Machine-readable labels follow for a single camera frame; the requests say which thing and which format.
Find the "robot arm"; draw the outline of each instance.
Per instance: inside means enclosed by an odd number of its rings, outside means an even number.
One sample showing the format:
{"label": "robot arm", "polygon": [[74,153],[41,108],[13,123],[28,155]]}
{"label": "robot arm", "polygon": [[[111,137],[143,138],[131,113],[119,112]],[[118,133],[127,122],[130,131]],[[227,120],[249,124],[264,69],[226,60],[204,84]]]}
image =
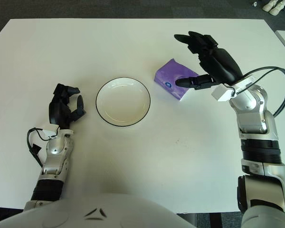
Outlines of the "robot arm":
{"label": "robot arm", "polygon": [[70,136],[74,132],[69,129],[70,123],[86,113],[81,95],[77,98],[75,111],[71,112],[67,106],[70,96],[78,93],[80,93],[78,88],[62,84],[58,84],[54,90],[54,97],[49,104],[50,124],[46,129],[41,129],[49,138],[46,146],[47,158],[44,164],[41,163],[37,153],[34,153],[34,150],[31,151],[28,138],[30,151],[42,165],[42,169],[32,198],[24,207],[25,211],[49,204],[60,198],[67,177],[69,157],[73,150],[73,141]]}
{"label": "robot arm", "polygon": [[[197,78],[178,79],[175,84],[196,90],[219,84],[212,93],[213,97],[218,101],[229,101],[237,114],[243,151],[242,170],[247,174],[239,177],[237,188],[238,207],[243,213],[247,211],[242,226],[245,227],[248,221],[251,225],[251,218],[264,218],[261,216],[264,214],[285,222],[285,165],[281,160],[274,115],[266,108],[266,91],[255,85],[252,75],[242,75],[233,58],[227,51],[217,48],[218,44],[211,36],[189,32],[189,36],[174,37],[188,44],[193,54],[198,53],[200,65],[209,73]],[[285,100],[282,105],[279,110],[284,108]],[[254,223],[258,227],[268,225],[259,221]]]}

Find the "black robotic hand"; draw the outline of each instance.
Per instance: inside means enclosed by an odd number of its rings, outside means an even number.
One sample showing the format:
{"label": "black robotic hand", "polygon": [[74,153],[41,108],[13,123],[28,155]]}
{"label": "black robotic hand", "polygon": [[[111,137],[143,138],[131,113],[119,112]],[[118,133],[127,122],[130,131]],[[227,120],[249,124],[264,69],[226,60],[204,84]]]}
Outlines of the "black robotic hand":
{"label": "black robotic hand", "polygon": [[72,121],[78,120],[86,112],[84,111],[84,102],[82,96],[77,98],[77,109],[71,112],[67,106],[69,99],[74,94],[79,94],[78,88],[58,84],[54,91],[54,97],[49,104],[49,121],[51,124],[59,125],[60,129],[69,129]]}
{"label": "black robotic hand", "polygon": [[222,48],[210,35],[189,32],[186,35],[174,35],[182,43],[188,44],[193,54],[199,55],[200,66],[209,74],[199,77],[190,77],[176,80],[175,84],[181,87],[204,89],[225,83],[235,84],[243,78],[243,74],[231,55]]}

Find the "black logo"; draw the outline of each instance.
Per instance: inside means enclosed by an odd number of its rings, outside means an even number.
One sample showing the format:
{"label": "black logo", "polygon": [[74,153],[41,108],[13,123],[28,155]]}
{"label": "black logo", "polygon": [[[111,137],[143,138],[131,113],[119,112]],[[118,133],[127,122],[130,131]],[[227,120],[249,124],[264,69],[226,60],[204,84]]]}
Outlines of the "black logo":
{"label": "black logo", "polygon": [[98,208],[95,208],[91,212],[87,213],[85,215],[86,219],[85,220],[104,220],[107,216],[104,213],[104,210],[101,208],[98,210]]}

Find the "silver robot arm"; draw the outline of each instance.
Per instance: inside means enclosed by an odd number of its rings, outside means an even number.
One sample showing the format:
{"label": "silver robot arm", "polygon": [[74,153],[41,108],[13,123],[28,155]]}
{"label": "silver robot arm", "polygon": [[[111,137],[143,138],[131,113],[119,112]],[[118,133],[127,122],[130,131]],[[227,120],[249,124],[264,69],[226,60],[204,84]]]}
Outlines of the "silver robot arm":
{"label": "silver robot arm", "polygon": [[60,199],[67,177],[69,157],[73,150],[73,141],[70,138],[73,134],[73,131],[69,129],[58,130],[57,135],[48,141],[46,161],[42,166],[32,198],[26,203],[24,211]]}
{"label": "silver robot arm", "polygon": [[[255,85],[270,72],[280,70],[285,74],[285,69],[262,67],[243,75],[234,59],[218,48],[211,36],[190,31],[189,36],[174,37],[199,55],[200,65],[208,73],[178,79],[175,84],[195,90],[217,86],[212,96],[218,101],[229,101],[237,114],[242,170],[247,174],[239,177],[237,188],[238,207],[245,213],[242,227],[285,227],[285,165],[274,119],[285,107],[285,100],[272,115],[266,108],[266,91]],[[270,71],[258,80],[251,75],[265,69]]]}
{"label": "silver robot arm", "polygon": [[267,110],[267,93],[257,85],[230,100],[237,114],[243,151],[238,179],[242,227],[285,227],[285,165],[281,160],[275,119]]}

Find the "robotic hand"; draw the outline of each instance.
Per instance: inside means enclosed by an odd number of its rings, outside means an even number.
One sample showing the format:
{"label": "robotic hand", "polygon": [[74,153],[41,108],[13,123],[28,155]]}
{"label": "robotic hand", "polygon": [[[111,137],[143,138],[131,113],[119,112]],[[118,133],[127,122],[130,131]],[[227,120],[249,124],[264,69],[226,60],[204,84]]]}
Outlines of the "robotic hand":
{"label": "robotic hand", "polygon": [[[197,78],[178,79],[175,84],[196,90],[218,85],[212,96],[218,101],[229,101],[237,114],[243,151],[242,171],[247,174],[238,178],[238,207],[243,213],[251,209],[244,215],[242,225],[246,222],[251,227],[251,220],[257,220],[253,221],[256,227],[258,222],[258,227],[266,227],[268,216],[283,220],[285,165],[281,161],[274,117],[284,109],[285,100],[272,115],[266,108],[266,91],[255,83],[274,70],[285,74],[285,69],[263,67],[242,75],[234,59],[226,50],[218,48],[217,42],[211,36],[189,32],[189,36],[174,37],[188,44],[188,49],[193,54],[199,55],[201,67],[209,73]],[[263,69],[271,70],[258,80],[251,75]]]}

